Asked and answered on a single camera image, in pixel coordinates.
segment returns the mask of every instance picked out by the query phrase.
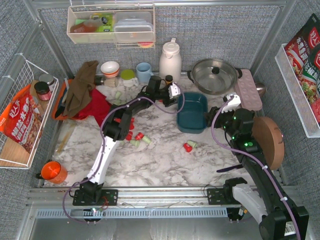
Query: wooden lid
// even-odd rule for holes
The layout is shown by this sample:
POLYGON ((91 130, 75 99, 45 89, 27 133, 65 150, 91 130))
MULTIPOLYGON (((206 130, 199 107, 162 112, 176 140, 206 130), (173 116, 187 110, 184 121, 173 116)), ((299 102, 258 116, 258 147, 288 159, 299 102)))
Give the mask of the wooden lid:
POLYGON ((268 167, 271 170, 279 168, 284 160, 285 145, 277 124, 266 116, 255 117, 252 136, 261 146, 268 167))

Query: white kettle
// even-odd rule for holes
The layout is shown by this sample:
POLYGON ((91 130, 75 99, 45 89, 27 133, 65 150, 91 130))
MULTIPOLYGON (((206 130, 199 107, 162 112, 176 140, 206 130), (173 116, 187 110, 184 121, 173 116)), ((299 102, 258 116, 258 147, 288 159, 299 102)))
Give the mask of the white kettle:
POLYGON ((165 79, 167 75, 171 75, 173 81, 179 81, 181 76, 182 59, 180 56, 180 47, 176 43, 176 39, 166 42, 162 47, 162 55, 159 63, 159 75, 165 79))

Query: pink egg tray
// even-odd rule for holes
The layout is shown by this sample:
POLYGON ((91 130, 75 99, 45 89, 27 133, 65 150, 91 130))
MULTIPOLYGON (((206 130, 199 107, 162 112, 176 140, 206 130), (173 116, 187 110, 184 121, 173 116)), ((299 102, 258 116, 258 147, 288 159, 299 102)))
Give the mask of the pink egg tray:
POLYGON ((234 86, 234 90, 241 99, 241 106, 244 109, 259 111, 262 109, 262 101, 256 89, 255 81, 250 70, 241 69, 242 77, 234 86))

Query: orange mug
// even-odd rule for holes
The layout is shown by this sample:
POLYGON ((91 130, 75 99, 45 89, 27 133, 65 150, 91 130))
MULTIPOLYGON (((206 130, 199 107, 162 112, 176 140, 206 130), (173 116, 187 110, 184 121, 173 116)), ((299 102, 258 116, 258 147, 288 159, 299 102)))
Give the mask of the orange mug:
POLYGON ((61 184, 66 180, 67 175, 68 172, 66 168, 59 162, 49 161, 43 166, 41 173, 38 173, 36 177, 47 180, 53 184, 61 184))

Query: blue mug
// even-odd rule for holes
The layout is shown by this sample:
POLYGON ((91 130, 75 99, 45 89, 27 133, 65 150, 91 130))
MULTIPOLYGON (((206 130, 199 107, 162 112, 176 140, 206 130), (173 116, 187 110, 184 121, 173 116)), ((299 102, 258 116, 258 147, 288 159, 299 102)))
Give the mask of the blue mug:
POLYGON ((148 84, 150 77, 153 76, 151 65, 147 62, 141 62, 136 66, 136 77, 142 84, 148 84))

